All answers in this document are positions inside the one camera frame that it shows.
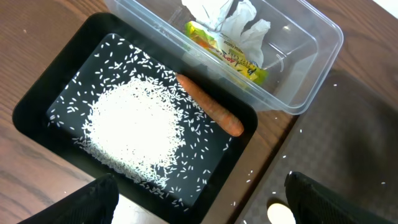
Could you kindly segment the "yellow snack wrapper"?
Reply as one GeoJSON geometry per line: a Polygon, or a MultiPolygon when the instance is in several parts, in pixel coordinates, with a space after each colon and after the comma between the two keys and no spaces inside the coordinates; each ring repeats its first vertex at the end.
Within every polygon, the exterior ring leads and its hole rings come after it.
{"type": "Polygon", "coordinates": [[[185,35],[254,83],[261,85],[268,77],[269,72],[247,60],[244,52],[226,35],[209,31],[195,21],[185,24],[185,35]]]}

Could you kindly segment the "orange carrot piece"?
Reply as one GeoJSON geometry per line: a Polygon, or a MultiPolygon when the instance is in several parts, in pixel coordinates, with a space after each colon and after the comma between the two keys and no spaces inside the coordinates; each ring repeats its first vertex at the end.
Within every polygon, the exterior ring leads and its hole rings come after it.
{"type": "Polygon", "coordinates": [[[244,132],[242,122],[224,106],[186,76],[177,73],[177,81],[182,88],[196,101],[200,108],[229,135],[238,137],[244,132]]]}

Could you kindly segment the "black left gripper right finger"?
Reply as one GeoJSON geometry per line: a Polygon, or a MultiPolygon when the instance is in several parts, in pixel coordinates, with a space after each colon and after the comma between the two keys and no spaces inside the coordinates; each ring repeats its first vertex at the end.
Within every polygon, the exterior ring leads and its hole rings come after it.
{"type": "Polygon", "coordinates": [[[300,224],[392,224],[389,220],[349,203],[334,191],[301,172],[287,174],[287,203],[300,224]]]}

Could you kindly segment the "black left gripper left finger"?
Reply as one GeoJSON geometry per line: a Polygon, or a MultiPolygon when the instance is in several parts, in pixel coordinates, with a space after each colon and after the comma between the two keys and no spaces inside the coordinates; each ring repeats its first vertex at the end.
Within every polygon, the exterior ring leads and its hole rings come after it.
{"type": "Polygon", "coordinates": [[[112,174],[105,174],[20,224],[111,224],[119,202],[112,174]]]}

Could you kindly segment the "yellow plastic spoon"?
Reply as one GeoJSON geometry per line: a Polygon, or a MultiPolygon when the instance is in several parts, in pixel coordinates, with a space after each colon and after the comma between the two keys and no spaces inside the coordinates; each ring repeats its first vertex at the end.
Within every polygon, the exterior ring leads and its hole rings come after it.
{"type": "Polygon", "coordinates": [[[267,209],[267,217],[271,224],[296,224],[289,207],[281,203],[273,203],[267,209]]]}

